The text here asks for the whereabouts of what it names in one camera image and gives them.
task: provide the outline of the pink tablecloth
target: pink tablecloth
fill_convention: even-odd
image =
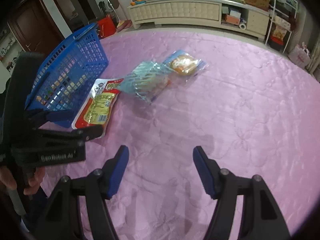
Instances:
[[[220,36],[145,31],[101,44],[110,60],[103,78],[122,77],[143,60],[162,62],[177,49],[209,67],[193,83],[164,91],[151,106],[122,93],[107,135],[86,143],[87,160],[47,168],[42,187],[48,195],[62,175],[86,176],[125,144],[128,167],[107,202],[120,239],[202,239],[216,202],[205,194],[192,162],[193,147],[201,145],[238,176],[261,174],[290,232],[297,229],[320,189],[316,80],[276,54]],[[84,203],[82,198],[90,236]],[[230,239],[237,238],[241,210],[239,203]]]

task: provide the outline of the blue gripper pad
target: blue gripper pad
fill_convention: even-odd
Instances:
[[[205,192],[211,196],[211,198],[216,199],[216,190],[214,188],[214,177],[210,171],[210,162],[207,155],[204,153],[200,146],[193,149],[193,162],[196,165],[200,179],[202,181]]]
[[[116,156],[108,160],[103,166],[102,170],[108,169],[108,190],[107,197],[110,199],[114,194],[118,192],[121,179],[123,177],[125,168],[129,161],[129,149],[125,145],[121,145]]]

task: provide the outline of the plastic bag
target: plastic bag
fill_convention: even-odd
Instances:
[[[110,120],[112,107],[120,91],[118,85],[123,79],[96,79],[88,97],[80,108],[74,121],[73,129],[102,124],[104,132]]]
[[[196,76],[207,66],[207,64],[203,60],[196,59],[183,50],[177,50],[172,53],[169,57],[166,58],[163,64],[166,64],[178,75],[185,76],[186,80],[188,80],[188,78],[191,76]]]
[[[152,102],[170,83],[170,73],[173,70],[167,65],[144,61],[124,78],[118,89]]]

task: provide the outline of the white roll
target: white roll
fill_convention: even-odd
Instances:
[[[245,25],[245,23],[240,23],[240,24],[239,24],[239,28],[240,28],[241,30],[245,30],[245,29],[247,29],[247,25]]]

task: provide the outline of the metal bolt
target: metal bolt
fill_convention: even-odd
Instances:
[[[229,174],[229,170],[228,170],[228,169],[225,169],[225,168],[222,168],[222,169],[220,170],[220,172],[221,172],[222,175],[228,175],[228,174]]]
[[[69,180],[68,176],[62,176],[61,181],[62,182],[67,182]]]
[[[262,177],[261,177],[260,175],[256,174],[256,175],[253,176],[253,179],[254,179],[256,182],[259,182],[259,181],[262,180]]]
[[[102,169],[95,169],[93,171],[93,174],[96,175],[96,176],[100,176],[102,174]]]

